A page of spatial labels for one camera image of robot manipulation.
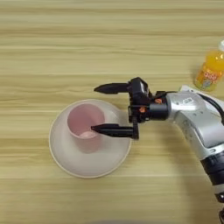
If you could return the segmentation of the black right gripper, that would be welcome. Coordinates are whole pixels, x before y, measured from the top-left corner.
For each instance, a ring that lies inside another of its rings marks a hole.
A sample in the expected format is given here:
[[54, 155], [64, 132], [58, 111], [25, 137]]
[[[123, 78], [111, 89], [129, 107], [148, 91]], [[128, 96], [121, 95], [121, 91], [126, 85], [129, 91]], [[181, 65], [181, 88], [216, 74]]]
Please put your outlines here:
[[[127, 93], [129, 83], [103, 84], [94, 89], [95, 92], [116, 95]], [[91, 130], [109, 137], [130, 137], [139, 138], [138, 124], [150, 120], [164, 121], [168, 118], [169, 109], [166, 100], [167, 92], [157, 91], [155, 95], [148, 93], [135, 93], [129, 96], [129, 122], [132, 127], [120, 126], [116, 123], [104, 123], [91, 127]]]

